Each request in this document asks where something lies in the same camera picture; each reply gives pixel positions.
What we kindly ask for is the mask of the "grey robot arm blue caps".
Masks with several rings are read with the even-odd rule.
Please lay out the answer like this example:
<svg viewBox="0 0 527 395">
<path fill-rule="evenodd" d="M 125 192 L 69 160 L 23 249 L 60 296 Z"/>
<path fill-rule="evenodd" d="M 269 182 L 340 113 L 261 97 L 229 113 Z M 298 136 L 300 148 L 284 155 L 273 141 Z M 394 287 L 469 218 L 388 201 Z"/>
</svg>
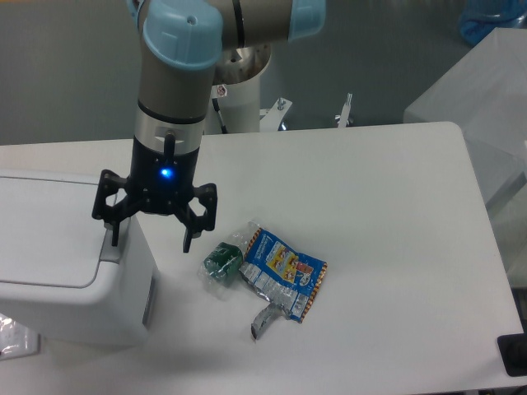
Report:
<svg viewBox="0 0 527 395">
<path fill-rule="evenodd" d="M 138 212 L 175 216 L 184 250 L 216 224 L 217 187 L 194 186 L 205 119 L 222 55 L 317 34 L 323 1 L 137 1 L 141 47 L 138 111 L 129 175 L 103 170 L 92 215 L 119 243 Z"/>
</svg>

